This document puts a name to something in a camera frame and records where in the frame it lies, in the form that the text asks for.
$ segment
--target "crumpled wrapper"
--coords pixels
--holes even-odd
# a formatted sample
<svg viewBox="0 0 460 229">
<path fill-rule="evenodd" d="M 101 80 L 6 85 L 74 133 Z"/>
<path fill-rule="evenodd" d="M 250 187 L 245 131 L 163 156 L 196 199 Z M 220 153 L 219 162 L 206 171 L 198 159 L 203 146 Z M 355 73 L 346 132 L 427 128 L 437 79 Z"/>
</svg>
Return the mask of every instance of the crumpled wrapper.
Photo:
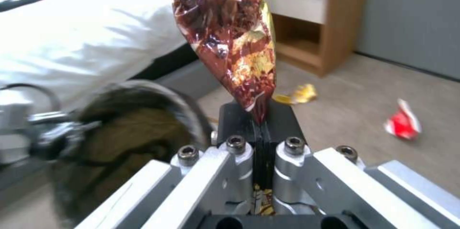
<svg viewBox="0 0 460 229">
<path fill-rule="evenodd" d="M 177 25 L 198 57 L 261 123 L 275 89 L 271 14 L 264 0 L 173 0 Z"/>
<path fill-rule="evenodd" d="M 422 132 L 417 117 L 407 101 L 398 99 L 398 111 L 384 124 L 385 130 L 399 138 L 413 140 Z"/>
</svg>

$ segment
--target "wooden cabinet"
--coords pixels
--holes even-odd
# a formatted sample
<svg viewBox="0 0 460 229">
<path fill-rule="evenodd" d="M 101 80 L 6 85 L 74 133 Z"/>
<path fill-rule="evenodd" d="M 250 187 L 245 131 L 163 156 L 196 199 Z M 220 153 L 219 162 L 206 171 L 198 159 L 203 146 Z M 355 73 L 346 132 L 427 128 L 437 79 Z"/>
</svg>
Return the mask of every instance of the wooden cabinet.
<svg viewBox="0 0 460 229">
<path fill-rule="evenodd" d="M 355 47 L 364 0 L 266 0 L 275 24 L 276 55 L 319 76 Z"/>
</svg>

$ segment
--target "yellow wrapper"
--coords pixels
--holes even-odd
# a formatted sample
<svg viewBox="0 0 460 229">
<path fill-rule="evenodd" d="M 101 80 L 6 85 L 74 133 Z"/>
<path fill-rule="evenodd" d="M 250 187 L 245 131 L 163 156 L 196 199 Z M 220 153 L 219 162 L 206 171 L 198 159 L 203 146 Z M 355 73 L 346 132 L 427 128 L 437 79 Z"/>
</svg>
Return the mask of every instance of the yellow wrapper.
<svg viewBox="0 0 460 229">
<path fill-rule="evenodd" d="M 276 94 L 273 95 L 273 100 L 283 103 L 283 104 L 288 104 L 288 105 L 294 105 L 298 103 L 307 103 L 309 101 L 312 101 L 315 99 L 317 96 L 315 86 L 311 84 L 306 84 L 299 86 L 292 95 L 283 95 L 283 94 Z"/>
</svg>

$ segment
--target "mounting hole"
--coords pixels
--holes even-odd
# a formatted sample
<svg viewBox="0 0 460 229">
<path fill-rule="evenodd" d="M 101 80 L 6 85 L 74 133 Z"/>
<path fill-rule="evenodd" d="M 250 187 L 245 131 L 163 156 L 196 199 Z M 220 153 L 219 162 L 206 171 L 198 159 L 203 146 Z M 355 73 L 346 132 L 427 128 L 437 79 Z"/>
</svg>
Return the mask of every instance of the mounting hole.
<svg viewBox="0 0 460 229">
<path fill-rule="evenodd" d="M 216 229 L 243 229 L 243 224 L 234 217 L 226 217 L 217 223 Z"/>
<path fill-rule="evenodd" d="M 228 183 L 227 180 L 228 179 L 225 179 L 225 180 L 222 181 L 222 188 L 227 188 L 227 183 Z"/>
<path fill-rule="evenodd" d="M 300 145 L 300 139 L 298 139 L 297 137 L 290 137 L 289 142 L 294 145 Z"/>
<path fill-rule="evenodd" d="M 349 155 L 353 154 L 353 151 L 350 148 L 346 148 L 346 147 L 341 148 L 340 152 L 342 152 L 343 154 L 349 154 Z"/>
<path fill-rule="evenodd" d="M 316 181 L 316 183 L 317 183 L 317 187 L 318 187 L 320 190 L 324 191 L 324 186 L 322 185 L 322 179 L 321 179 L 321 178 L 317 178 L 315 181 Z"/>
<path fill-rule="evenodd" d="M 193 149 L 192 147 L 186 146 L 186 147 L 183 147 L 183 148 L 182 148 L 182 151 L 181 151 L 181 152 L 182 152 L 183 154 L 191 154 L 191 153 L 193 153 L 194 151 L 195 151 L 195 149 Z"/>
<path fill-rule="evenodd" d="M 239 142 L 243 141 L 243 139 L 240 136 L 232 136 L 230 138 L 230 143 L 232 144 L 237 144 Z"/>
<path fill-rule="evenodd" d="M 348 229 L 348 227 L 335 216 L 327 216 L 321 221 L 321 229 Z"/>
</svg>

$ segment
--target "foil packaging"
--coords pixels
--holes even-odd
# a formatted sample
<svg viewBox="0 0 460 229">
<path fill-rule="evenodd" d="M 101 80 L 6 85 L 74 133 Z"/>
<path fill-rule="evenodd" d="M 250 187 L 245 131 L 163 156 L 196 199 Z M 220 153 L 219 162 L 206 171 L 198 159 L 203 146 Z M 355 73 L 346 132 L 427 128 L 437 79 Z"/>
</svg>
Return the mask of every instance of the foil packaging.
<svg viewBox="0 0 460 229">
<path fill-rule="evenodd" d="M 276 83 L 274 31 L 264 0 L 172 0 L 198 57 L 257 123 Z"/>
</svg>

